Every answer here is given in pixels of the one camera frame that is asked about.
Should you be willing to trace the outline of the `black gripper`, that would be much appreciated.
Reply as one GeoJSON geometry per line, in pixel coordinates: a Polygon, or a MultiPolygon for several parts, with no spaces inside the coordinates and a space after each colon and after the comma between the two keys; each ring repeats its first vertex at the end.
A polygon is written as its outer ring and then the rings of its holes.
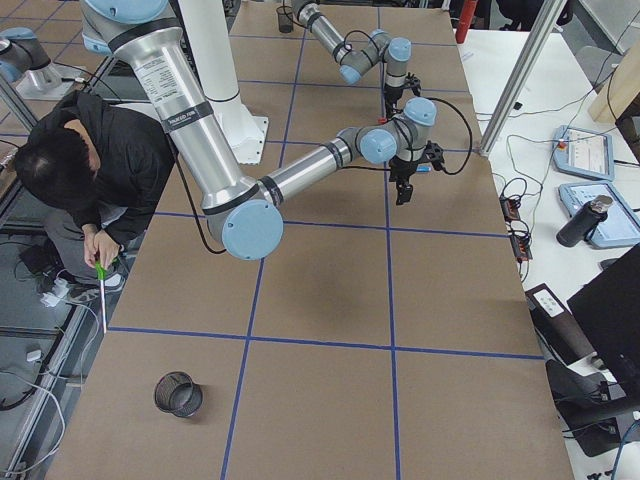
{"type": "Polygon", "coordinates": [[[402,98],[404,93],[404,86],[392,86],[389,84],[384,84],[383,87],[383,98],[384,104],[386,106],[396,106],[398,101],[402,98]]]}
{"type": "Polygon", "coordinates": [[[410,184],[409,179],[416,173],[417,167],[417,161],[404,161],[400,158],[392,158],[389,161],[389,181],[396,182],[396,205],[404,205],[411,201],[413,186],[410,184]]]}

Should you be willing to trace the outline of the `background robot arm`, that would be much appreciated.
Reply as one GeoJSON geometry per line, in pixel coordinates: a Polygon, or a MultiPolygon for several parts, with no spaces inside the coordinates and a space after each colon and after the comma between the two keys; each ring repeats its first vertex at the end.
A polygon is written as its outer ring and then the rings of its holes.
{"type": "Polygon", "coordinates": [[[27,75],[39,91],[60,84],[61,77],[35,33],[27,27],[1,32],[1,76],[10,83],[27,75]]]}

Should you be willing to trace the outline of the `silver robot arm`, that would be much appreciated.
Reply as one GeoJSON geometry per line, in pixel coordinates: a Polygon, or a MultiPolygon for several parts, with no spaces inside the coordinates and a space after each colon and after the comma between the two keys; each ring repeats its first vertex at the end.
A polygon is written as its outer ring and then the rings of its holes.
{"type": "Polygon", "coordinates": [[[166,1],[84,1],[83,36],[89,50],[128,63],[199,185],[213,238],[242,260],[269,255],[283,234],[279,206],[362,157],[387,163],[397,202],[411,198],[418,165],[443,159],[430,139],[437,108],[416,97],[385,124],[351,127],[297,161],[260,179],[245,175],[180,47],[184,17],[166,1]]]}
{"type": "Polygon", "coordinates": [[[412,55],[411,41],[377,29],[369,34],[362,32],[367,43],[362,47],[354,46],[320,11],[315,1],[292,1],[291,6],[294,19],[331,54],[347,84],[356,84],[370,70],[385,66],[383,98],[385,106],[393,112],[405,90],[412,55]]]}

